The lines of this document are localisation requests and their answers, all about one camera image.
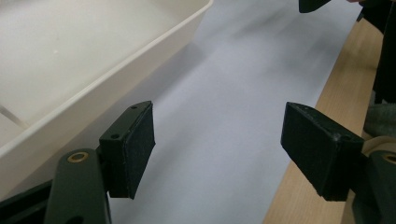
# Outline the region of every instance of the brass screw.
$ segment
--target brass screw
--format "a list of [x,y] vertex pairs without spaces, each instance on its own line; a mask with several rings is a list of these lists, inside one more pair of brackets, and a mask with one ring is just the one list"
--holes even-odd
[[76,152],[67,158],[68,162],[76,163],[87,160],[89,154],[87,152]]

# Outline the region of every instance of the white table surface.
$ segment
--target white table surface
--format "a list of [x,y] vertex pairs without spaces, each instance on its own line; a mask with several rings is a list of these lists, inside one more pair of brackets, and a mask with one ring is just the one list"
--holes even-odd
[[215,0],[186,48],[66,146],[96,147],[124,108],[153,101],[157,145],[135,200],[110,199],[113,223],[262,223],[290,161],[285,103],[315,105],[359,11]]

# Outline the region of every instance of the wooden surface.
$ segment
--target wooden surface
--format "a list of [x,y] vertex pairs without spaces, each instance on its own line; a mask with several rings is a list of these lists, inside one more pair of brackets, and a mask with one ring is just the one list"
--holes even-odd
[[[370,101],[381,44],[382,35],[370,23],[357,22],[316,105],[317,110],[358,135]],[[291,162],[263,223],[339,224],[344,207],[345,203],[320,198]]]

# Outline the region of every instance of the white tray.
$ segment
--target white tray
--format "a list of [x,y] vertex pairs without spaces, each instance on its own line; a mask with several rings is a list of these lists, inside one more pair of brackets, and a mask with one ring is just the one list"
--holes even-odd
[[0,2],[0,199],[188,44],[211,4]]

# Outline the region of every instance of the black plastic bracket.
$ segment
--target black plastic bracket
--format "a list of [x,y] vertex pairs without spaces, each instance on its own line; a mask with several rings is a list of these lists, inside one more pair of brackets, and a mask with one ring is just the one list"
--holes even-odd
[[59,161],[54,179],[0,203],[0,223],[111,223],[110,197],[134,198],[155,145],[152,102],[130,106],[100,137]]
[[326,201],[356,193],[358,224],[396,223],[396,153],[361,154],[363,139],[316,109],[287,103],[282,147]]
[[308,13],[323,7],[331,0],[299,0],[299,11],[301,13]]

